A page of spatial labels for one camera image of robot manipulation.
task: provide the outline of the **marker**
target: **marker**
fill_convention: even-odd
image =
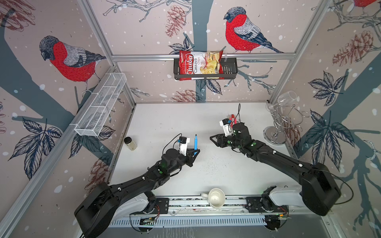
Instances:
[[[197,149],[197,134],[194,136],[194,149]]]

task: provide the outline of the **glass jar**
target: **glass jar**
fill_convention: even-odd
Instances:
[[[126,137],[124,138],[124,143],[128,146],[128,148],[131,150],[131,151],[134,151],[137,147],[137,145],[135,144],[135,142],[131,139],[131,137]]]

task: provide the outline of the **red chips bag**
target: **red chips bag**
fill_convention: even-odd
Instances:
[[[223,73],[220,65],[222,52],[180,51],[180,74],[215,74]],[[180,80],[192,80],[204,78],[181,78]]]

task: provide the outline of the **tabletop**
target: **tabletop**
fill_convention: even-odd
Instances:
[[[184,165],[179,174],[153,190],[156,196],[200,195],[212,188],[220,188],[226,195],[257,195],[272,185],[296,185],[296,181],[275,168],[235,153],[230,147],[217,147],[210,141],[210,136],[223,133],[219,121],[237,112],[238,103],[138,104],[125,135],[138,147],[130,151],[123,144],[110,185],[144,174],[147,167],[161,160],[163,147],[179,133],[190,137],[188,148],[194,147],[197,134],[200,154],[193,167]],[[241,103],[240,117],[252,139],[267,143],[263,129],[272,126],[273,119],[265,103]],[[172,147],[173,142],[164,151]],[[267,144],[289,155],[285,145]]]

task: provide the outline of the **mug handle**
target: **mug handle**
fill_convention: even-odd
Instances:
[[[202,194],[201,194],[201,197],[204,198],[204,199],[206,199],[206,200],[208,200],[208,194],[206,194],[206,193],[202,193]]]

